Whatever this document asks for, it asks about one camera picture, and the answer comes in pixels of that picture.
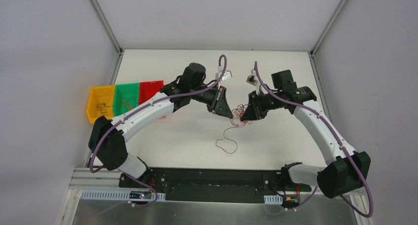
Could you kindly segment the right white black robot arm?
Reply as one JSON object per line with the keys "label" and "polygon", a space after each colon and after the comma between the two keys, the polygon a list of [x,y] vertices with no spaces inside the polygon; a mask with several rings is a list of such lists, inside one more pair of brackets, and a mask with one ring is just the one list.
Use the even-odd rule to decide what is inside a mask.
{"label": "right white black robot arm", "polygon": [[287,109],[307,129],[324,158],[326,167],[309,166],[301,162],[282,167],[280,185],[293,190],[298,184],[318,187],[328,198],[335,198],[364,186],[371,159],[366,152],[351,146],[324,115],[312,90],[297,87],[290,70],[272,74],[274,90],[260,83],[252,70],[247,83],[255,90],[248,95],[248,105],[241,121],[262,120],[268,111]]}

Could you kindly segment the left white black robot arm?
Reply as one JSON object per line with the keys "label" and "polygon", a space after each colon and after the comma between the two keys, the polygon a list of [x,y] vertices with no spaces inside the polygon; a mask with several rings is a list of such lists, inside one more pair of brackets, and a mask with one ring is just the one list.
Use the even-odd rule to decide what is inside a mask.
{"label": "left white black robot arm", "polygon": [[132,176],[131,180],[137,187],[146,187],[150,183],[147,166],[128,153],[126,143],[148,125],[176,112],[191,100],[205,104],[209,113],[232,119],[233,114],[226,101],[226,88],[221,85],[223,80],[231,77],[225,66],[218,66],[216,79],[205,84],[205,67],[191,63],[182,75],[164,85],[148,101],[111,119],[105,116],[97,118],[88,147],[93,153],[92,159],[98,159],[102,165],[98,168],[91,166],[91,172],[104,168],[119,170]]}

